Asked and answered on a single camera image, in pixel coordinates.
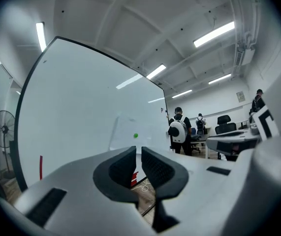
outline person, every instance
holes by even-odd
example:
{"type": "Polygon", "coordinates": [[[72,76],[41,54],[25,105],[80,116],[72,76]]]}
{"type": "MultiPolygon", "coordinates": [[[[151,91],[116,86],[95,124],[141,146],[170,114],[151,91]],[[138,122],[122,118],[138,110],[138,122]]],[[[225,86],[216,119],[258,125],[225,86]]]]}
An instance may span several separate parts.
{"type": "Polygon", "coordinates": [[[197,129],[198,129],[198,126],[199,125],[203,125],[203,131],[204,131],[204,135],[207,134],[207,130],[205,129],[205,125],[206,125],[206,119],[203,118],[203,115],[201,113],[198,114],[198,117],[196,118],[196,126],[197,126],[197,129]]]}
{"type": "MultiPolygon", "coordinates": [[[[173,117],[174,119],[170,119],[169,124],[171,122],[173,122],[174,120],[181,120],[181,118],[183,116],[183,111],[180,107],[177,107],[174,111],[174,114],[175,114],[174,117],[173,117]]],[[[191,148],[190,148],[191,124],[190,124],[190,121],[187,117],[185,117],[183,122],[185,123],[186,129],[187,129],[186,140],[182,144],[172,142],[171,146],[172,146],[173,149],[175,149],[175,153],[180,154],[181,147],[182,147],[185,155],[191,156],[191,148]]]]}
{"type": "Polygon", "coordinates": [[[265,103],[262,99],[262,94],[263,94],[262,89],[257,90],[256,96],[252,101],[251,113],[257,113],[260,109],[262,109],[265,106],[265,103]]]}

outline wooden floor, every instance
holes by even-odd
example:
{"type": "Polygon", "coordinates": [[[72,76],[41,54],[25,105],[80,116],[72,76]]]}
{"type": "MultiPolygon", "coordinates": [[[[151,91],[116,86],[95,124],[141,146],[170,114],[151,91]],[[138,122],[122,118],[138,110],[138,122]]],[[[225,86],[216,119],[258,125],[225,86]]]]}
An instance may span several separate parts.
{"type": "Polygon", "coordinates": [[[6,194],[7,201],[10,204],[14,204],[16,200],[20,197],[21,191],[17,182],[16,178],[13,179],[1,179],[0,184],[2,185],[2,188],[6,194]]]}
{"type": "MultiPolygon", "coordinates": [[[[198,151],[193,150],[192,156],[205,158],[205,147],[201,146],[201,144],[198,144],[197,148],[200,148],[201,152],[199,153],[198,151]]],[[[183,156],[185,156],[183,149],[181,149],[181,154],[183,156]]],[[[214,151],[209,151],[209,157],[210,157],[210,159],[217,160],[217,153],[214,151]]],[[[10,179],[10,180],[3,178],[0,180],[0,183],[6,193],[8,202],[13,205],[14,202],[21,195],[21,191],[20,191],[16,178],[10,179]]],[[[150,207],[155,205],[156,193],[148,179],[146,179],[142,183],[138,184],[135,189],[132,189],[132,191],[137,193],[137,195],[139,197],[138,211],[140,214],[144,214],[144,212],[146,212],[150,207]]],[[[155,208],[153,207],[144,216],[144,219],[150,225],[152,225],[152,223],[154,221],[154,215],[155,215],[155,208]]]]}

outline white desk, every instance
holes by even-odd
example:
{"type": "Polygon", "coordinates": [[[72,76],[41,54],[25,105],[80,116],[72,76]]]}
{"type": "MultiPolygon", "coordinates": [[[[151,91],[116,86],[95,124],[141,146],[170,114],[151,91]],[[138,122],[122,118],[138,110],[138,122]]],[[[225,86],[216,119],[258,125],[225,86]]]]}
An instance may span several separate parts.
{"type": "Polygon", "coordinates": [[[202,135],[201,138],[199,138],[198,141],[191,141],[190,144],[200,144],[200,143],[204,143],[205,144],[205,158],[209,159],[208,157],[208,147],[206,144],[206,140],[209,137],[209,135],[202,135]]]}
{"type": "Polygon", "coordinates": [[[248,120],[249,119],[246,119],[246,120],[243,120],[243,121],[236,121],[236,122],[234,122],[235,124],[238,124],[238,123],[240,123],[241,124],[241,128],[243,129],[243,123],[245,122],[245,125],[247,125],[248,124],[248,120]]]}

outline fan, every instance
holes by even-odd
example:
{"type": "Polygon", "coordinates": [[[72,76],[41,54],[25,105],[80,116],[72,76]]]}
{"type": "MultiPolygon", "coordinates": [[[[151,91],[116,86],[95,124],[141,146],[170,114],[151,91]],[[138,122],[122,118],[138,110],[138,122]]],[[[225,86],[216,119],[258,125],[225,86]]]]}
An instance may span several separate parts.
{"type": "Polygon", "coordinates": [[[12,113],[1,110],[0,111],[0,147],[4,148],[4,155],[6,157],[7,172],[3,173],[3,177],[12,179],[15,177],[14,172],[9,169],[6,148],[9,147],[9,141],[13,141],[14,134],[14,116],[12,113]]]}

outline white backpack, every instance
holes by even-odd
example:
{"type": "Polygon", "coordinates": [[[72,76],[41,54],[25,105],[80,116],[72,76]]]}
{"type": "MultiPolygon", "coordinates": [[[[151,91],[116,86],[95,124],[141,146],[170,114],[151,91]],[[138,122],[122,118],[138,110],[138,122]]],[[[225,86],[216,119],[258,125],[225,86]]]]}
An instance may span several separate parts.
{"type": "Polygon", "coordinates": [[[172,135],[172,141],[174,143],[182,144],[186,140],[187,128],[184,123],[185,116],[182,116],[181,120],[175,120],[170,124],[170,135],[172,135]]]}

